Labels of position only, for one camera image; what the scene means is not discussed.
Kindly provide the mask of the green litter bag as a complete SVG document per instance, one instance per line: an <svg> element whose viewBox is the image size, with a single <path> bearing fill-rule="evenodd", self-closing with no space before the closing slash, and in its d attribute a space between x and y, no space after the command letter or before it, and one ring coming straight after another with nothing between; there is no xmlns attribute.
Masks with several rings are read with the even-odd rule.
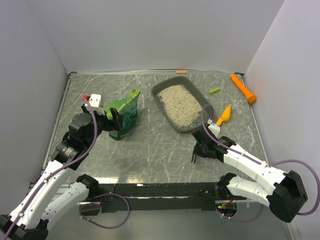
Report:
<svg viewBox="0 0 320 240"><path fill-rule="evenodd" d="M108 118L112 118L110 108L115 108L117 112L123 116L121 130L113 130L109 132L109 136L112 139L120 141L135 126L138 119L137 108L140 93L140 90L133 89L128 96L122 99L116 99L104 107L104 111L106 112Z"/></svg>

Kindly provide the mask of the yellow plastic scoop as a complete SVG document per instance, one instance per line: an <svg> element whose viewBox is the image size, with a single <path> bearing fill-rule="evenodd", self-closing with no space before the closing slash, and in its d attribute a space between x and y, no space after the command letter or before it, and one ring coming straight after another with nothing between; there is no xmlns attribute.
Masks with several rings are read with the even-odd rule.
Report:
<svg viewBox="0 0 320 240"><path fill-rule="evenodd" d="M220 118L217 120L216 124L220 126L223 122L227 122L230 120L231 117L231 111L232 111L232 104L230 104L222 113Z"/></svg>

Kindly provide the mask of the grey litter box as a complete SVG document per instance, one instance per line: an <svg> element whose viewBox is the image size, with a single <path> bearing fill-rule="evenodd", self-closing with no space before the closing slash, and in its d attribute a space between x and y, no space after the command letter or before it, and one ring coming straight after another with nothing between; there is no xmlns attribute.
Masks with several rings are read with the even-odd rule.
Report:
<svg viewBox="0 0 320 240"><path fill-rule="evenodd" d="M166 79L152 87L151 95L178 133L193 133L202 128L201 111L209 101L187 77Z"/></svg>

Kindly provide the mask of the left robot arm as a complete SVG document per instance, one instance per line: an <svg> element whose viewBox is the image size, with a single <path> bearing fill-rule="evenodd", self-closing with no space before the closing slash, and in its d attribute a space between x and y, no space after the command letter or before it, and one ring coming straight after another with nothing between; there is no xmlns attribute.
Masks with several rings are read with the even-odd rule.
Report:
<svg viewBox="0 0 320 240"><path fill-rule="evenodd" d="M83 174L70 190L53 200L61 185L89 155L101 132L120 130L123 125L123 115L115 108L110 110L111 118L105 112L99 113L84 105L82 110L73 117L29 194L10 214L0 216L0 230L5 239L44 240L49 229L68 209L82 200L93 201L98 197L99 182Z"/></svg>

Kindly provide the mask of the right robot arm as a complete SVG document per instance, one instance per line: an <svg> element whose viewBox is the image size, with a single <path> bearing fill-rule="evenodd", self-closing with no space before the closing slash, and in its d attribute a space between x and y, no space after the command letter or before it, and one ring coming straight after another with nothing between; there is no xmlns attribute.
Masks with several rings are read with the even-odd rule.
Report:
<svg viewBox="0 0 320 240"><path fill-rule="evenodd" d="M226 136L216 138L204 130L196 131L192 136L196 140L192 163L198 156L215 159L250 178L247 180L230 172L221 176L218 193L223 199L236 196L254 200L286 223L290 223L306 203L308 196L297 172L285 172L268 165Z"/></svg>

